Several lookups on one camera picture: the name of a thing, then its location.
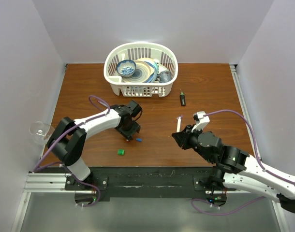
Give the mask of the black green highlighter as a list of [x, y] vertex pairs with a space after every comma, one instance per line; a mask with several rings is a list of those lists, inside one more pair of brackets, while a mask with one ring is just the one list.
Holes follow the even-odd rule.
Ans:
[[186, 106], [185, 94], [183, 92], [181, 92], [179, 99], [180, 99], [181, 106]]

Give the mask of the white blue marker pen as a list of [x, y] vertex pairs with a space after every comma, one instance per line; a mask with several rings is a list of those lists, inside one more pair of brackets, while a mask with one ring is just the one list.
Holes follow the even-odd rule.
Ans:
[[182, 119], [181, 116], [177, 117], [177, 129], [176, 129], [176, 132], [180, 132], [180, 128], [181, 128], [181, 119]]

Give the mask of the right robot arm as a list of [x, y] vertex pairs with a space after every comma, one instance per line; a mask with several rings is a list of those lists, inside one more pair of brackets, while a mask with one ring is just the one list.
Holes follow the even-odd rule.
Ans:
[[172, 133], [183, 150], [193, 149], [213, 164], [206, 182], [210, 189], [244, 190], [269, 198], [295, 214], [295, 176], [258, 161], [254, 156], [234, 146], [223, 144], [212, 132], [193, 130], [187, 125], [183, 131]]

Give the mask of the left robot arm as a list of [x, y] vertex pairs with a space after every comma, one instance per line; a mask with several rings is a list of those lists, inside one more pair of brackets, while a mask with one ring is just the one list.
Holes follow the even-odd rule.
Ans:
[[141, 129], [137, 120], [143, 113], [135, 101], [127, 105], [112, 105], [107, 110], [82, 119], [63, 118], [47, 142], [48, 152], [52, 152], [76, 177], [81, 189], [89, 189], [94, 183], [94, 175], [81, 158], [85, 141], [107, 129], [115, 129], [130, 141]]

